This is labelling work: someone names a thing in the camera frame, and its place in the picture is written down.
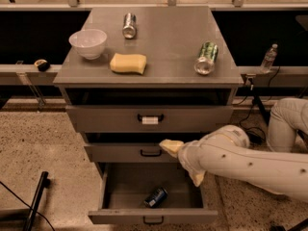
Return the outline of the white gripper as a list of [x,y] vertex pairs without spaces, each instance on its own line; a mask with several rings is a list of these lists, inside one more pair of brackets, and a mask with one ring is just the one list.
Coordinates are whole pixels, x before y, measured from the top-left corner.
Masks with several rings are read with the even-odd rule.
[[199,163],[200,142],[191,141],[184,144],[182,141],[163,140],[159,145],[171,157],[176,158],[178,155],[180,164],[189,173],[193,184],[199,187],[205,177],[205,169]]

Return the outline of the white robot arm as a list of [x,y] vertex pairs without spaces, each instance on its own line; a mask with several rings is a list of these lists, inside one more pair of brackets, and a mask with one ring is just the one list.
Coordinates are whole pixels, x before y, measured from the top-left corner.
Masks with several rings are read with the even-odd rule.
[[223,126],[200,140],[163,140],[160,146],[179,161],[197,187],[210,172],[308,201],[307,156],[253,150],[246,132],[235,125]]

